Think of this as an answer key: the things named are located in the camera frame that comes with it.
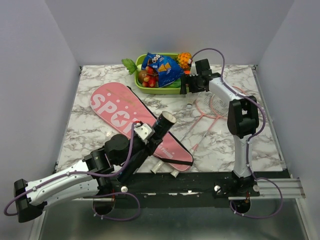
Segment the black shuttlecock tube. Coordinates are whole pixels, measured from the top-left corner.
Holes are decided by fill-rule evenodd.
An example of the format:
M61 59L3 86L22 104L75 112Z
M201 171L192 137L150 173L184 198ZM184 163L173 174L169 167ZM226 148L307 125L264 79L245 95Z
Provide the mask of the black shuttlecock tube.
M153 126L144 123L135 130L133 147L128 164L117 176L121 184L125 184L140 168L144 161L156 151L163 142L164 136L177 122L176 118L168 111L163 111Z

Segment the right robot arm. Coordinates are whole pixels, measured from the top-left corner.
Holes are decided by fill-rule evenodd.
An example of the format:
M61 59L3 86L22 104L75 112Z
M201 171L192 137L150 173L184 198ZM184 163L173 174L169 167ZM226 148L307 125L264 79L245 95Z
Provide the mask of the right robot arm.
M189 74L180 78L181 95L188 93L211 92L227 107L227 127L233 135L235 162L231 172L232 180L227 186L230 191L241 196L247 192L248 187L255 184L251 169L251 144L252 137L260 124L257 99L254 96L241 94L237 89L223 80L223 75L213 73L207 59L192 62Z

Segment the white shuttlecock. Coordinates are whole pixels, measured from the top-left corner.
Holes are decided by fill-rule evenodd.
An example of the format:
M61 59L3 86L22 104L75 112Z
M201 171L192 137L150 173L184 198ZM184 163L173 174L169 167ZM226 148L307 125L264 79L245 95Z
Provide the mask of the white shuttlecock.
M186 95L186 107L188 109L192 108L193 103L195 102L196 98L197 98L197 96L193 93Z

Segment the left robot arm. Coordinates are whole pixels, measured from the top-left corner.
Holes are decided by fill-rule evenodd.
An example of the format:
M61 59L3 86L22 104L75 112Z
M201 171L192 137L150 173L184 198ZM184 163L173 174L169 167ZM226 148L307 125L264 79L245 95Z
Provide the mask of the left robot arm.
M14 183L14 202L19 223L42 215L46 207L81 197L107 197L112 194L111 179L127 183L142 163L163 142L156 133L141 138L116 134L104 146L92 151L69 168L35 181Z

